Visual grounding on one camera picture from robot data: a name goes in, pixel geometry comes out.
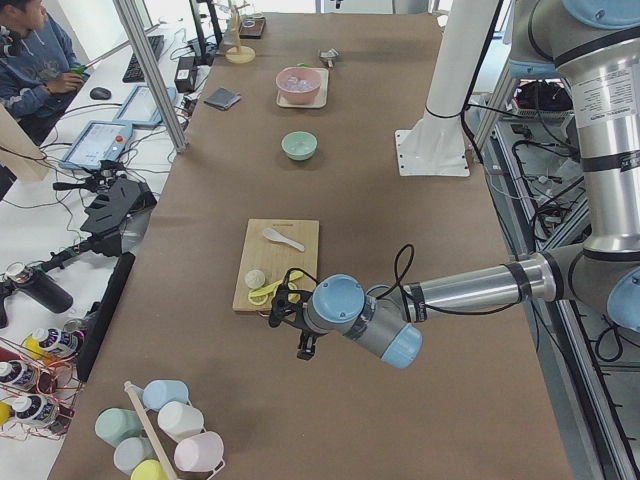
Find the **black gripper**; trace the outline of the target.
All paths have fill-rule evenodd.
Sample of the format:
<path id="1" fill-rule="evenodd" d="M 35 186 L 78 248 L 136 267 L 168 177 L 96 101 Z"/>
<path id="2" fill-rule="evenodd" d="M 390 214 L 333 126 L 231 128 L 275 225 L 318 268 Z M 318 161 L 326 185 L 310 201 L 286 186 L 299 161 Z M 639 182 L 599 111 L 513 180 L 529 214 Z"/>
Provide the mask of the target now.
<path id="1" fill-rule="evenodd" d="M 301 360 L 311 360 L 314 357 L 315 344 L 320 334 L 311 330 L 301 321 L 295 321 L 293 326 L 300 331 L 297 357 Z"/>

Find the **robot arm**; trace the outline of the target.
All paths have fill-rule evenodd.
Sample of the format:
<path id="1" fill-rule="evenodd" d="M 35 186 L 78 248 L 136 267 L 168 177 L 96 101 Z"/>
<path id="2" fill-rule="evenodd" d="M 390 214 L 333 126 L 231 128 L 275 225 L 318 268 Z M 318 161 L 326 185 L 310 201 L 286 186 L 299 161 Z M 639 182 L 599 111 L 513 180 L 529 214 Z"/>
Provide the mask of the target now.
<path id="1" fill-rule="evenodd" d="M 570 85 L 590 236 L 527 259 L 446 278 L 364 289 L 351 276 L 319 281 L 269 323 L 300 331 L 298 357 L 336 331 L 386 363 L 409 366 L 430 315 L 488 315 L 538 298 L 577 300 L 616 324 L 639 326 L 639 5 L 635 1 L 519 1 L 511 68 Z"/>

